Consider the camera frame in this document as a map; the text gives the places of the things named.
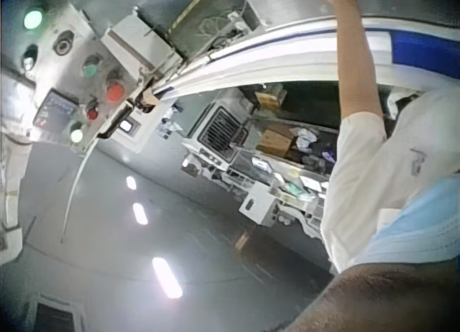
ventilation grille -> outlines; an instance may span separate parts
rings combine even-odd
[[[219,107],[206,128],[201,132],[198,141],[213,150],[220,157],[230,162],[235,155],[235,150],[230,144],[241,144],[246,139],[248,132],[242,128],[232,115],[223,107]]]
[[[38,303],[34,332],[75,332],[73,314]]]

digital display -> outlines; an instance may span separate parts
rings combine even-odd
[[[35,116],[34,126],[48,132],[62,133],[77,108],[76,103],[51,90]]]

blue stripe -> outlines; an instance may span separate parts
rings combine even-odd
[[[392,29],[366,28],[368,32],[389,32],[392,39],[393,63],[397,65],[412,66],[424,70],[440,73],[448,77],[460,79],[460,42],[445,40],[436,36],[420,34],[417,32],[404,32]],[[319,34],[336,32],[336,29],[318,30],[291,34],[256,43],[248,47],[236,50],[210,61],[214,63],[232,55],[252,50],[276,42],[291,40],[299,37],[308,37]],[[174,90],[172,86],[165,89],[166,92]]]
[[[414,32],[391,32],[393,63],[460,79],[460,42]]]

hair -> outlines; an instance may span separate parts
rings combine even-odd
[[[460,331],[460,276],[438,274],[361,265],[339,275],[282,331]]]

emergency stop button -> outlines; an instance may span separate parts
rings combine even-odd
[[[118,82],[113,82],[107,88],[107,101],[109,102],[118,102],[124,95],[124,87]]]

